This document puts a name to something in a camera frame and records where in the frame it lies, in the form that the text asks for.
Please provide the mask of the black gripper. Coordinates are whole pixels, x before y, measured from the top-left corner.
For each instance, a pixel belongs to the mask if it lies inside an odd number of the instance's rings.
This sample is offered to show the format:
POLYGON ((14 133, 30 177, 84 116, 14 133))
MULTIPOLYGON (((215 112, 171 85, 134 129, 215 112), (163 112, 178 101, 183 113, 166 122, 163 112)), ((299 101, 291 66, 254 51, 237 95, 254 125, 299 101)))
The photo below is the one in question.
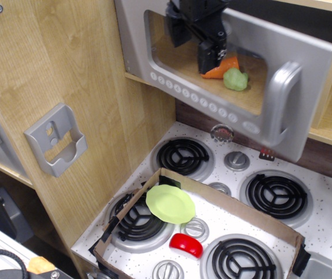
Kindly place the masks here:
POLYGON ((227 47, 227 34, 222 13, 229 1, 169 1, 166 8, 166 24, 175 48, 199 39, 198 71, 206 74, 218 67, 227 47))

